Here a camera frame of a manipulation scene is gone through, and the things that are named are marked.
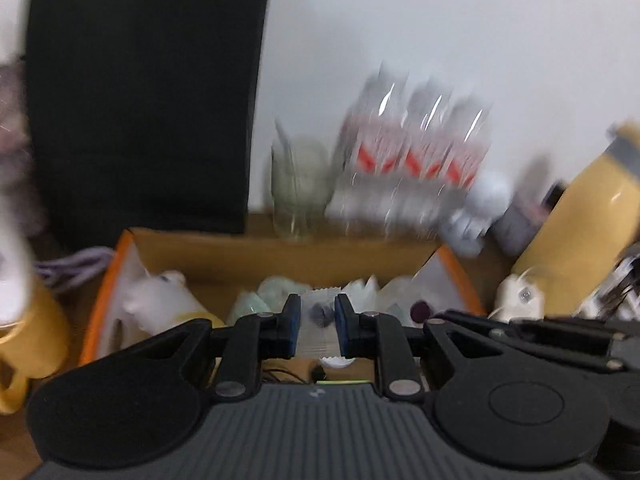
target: wire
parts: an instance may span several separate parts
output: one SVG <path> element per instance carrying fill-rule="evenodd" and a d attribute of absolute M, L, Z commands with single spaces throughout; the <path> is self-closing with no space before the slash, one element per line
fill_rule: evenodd
<path fill-rule="evenodd" d="M 282 381 L 273 375 L 271 372 L 262 372 L 262 382 L 263 383 L 281 383 Z"/>
<path fill-rule="evenodd" d="M 291 376 L 291 377 L 295 378 L 299 383 L 309 384 L 308 381 L 305 381 L 299 375 L 293 373 L 290 370 L 285 370 L 284 368 L 268 368 L 266 370 L 263 370 L 263 373 L 269 374 L 271 377 L 273 377 L 274 379 L 276 379 L 279 382 L 280 380 L 275 375 L 273 375 L 274 372 L 279 373 L 279 374 L 285 374 L 285 375 Z"/>
<path fill-rule="evenodd" d="M 491 319 L 493 316 L 495 316 L 496 314 L 498 314 L 499 312 L 501 312 L 503 310 L 504 310 L 503 306 L 499 306 L 498 308 L 494 308 L 486 318 L 487 319 Z"/>

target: black panel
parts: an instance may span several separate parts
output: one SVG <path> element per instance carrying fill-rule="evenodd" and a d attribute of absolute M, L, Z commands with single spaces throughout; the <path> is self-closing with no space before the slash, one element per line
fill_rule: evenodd
<path fill-rule="evenodd" d="M 31 0 L 37 183 L 74 248 L 242 232 L 267 0 Z"/>

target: water bottle pack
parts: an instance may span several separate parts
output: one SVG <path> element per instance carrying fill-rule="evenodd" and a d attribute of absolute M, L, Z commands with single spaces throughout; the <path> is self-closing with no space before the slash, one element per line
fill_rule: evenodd
<path fill-rule="evenodd" d="M 381 67 L 365 83 L 342 125 L 338 178 L 326 216 L 347 232 L 429 236 L 460 207 L 489 149 L 489 109 L 478 98 L 452 101 L 430 79 L 403 97 L 405 76 Z"/>

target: yellow mug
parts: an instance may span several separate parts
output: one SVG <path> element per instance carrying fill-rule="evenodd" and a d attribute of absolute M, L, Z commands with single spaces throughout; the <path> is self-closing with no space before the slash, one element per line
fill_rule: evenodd
<path fill-rule="evenodd" d="M 22 319 L 0 332 L 0 361 L 14 374 L 0 384 L 0 413 L 15 413 L 24 404 L 30 379 L 50 376 L 65 362 L 70 330 L 62 308 L 47 288 L 34 278 L 30 303 Z"/>

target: wooden surface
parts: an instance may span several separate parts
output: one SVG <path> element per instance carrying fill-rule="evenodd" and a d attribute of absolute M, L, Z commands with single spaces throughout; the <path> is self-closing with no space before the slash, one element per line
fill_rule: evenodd
<path fill-rule="evenodd" d="M 250 215 L 247 224 L 247 236 L 273 236 L 271 219 L 265 215 Z M 335 233 L 329 229 L 324 230 L 319 235 L 319 237 L 333 236 L 335 236 Z M 36 250 L 41 258 L 57 256 L 56 245 L 48 237 L 38 240 Z M 494 241 L 488 239 L 484 251 L 478 258 L 473 260 L 461 259 L 460 263 L 475 286 L 481 303 L 490 310 L 495 299 L 495 291 L 500 282 L 510 272 L 513 261 L 503 256 Z M 84 328 L 86 327 L 99 284 L 100 278 L 96 278 L 79 290 L 61 298 L 61 303 L 71 321 L 73 334 L 72 350 L 65 369 L 74 367 L 78 362 Z M 353 378 L 368 378 L 372 376 L 372 362 L 363 361 L 354 368 Z M 299 375 L 308 376 L 316 362 L 308 359 L 297 359 L 290 362 L 270 360 L 265 364 L 274 368 L 287 367 Z M 343 380 L 348 377 L 336 372 L 330 378 Z M 21 480 L 39 464 L 40 459 L 25 426 L 24 410 L 20 410 L 15 415 L 0 415 L 0 479 Z"/>

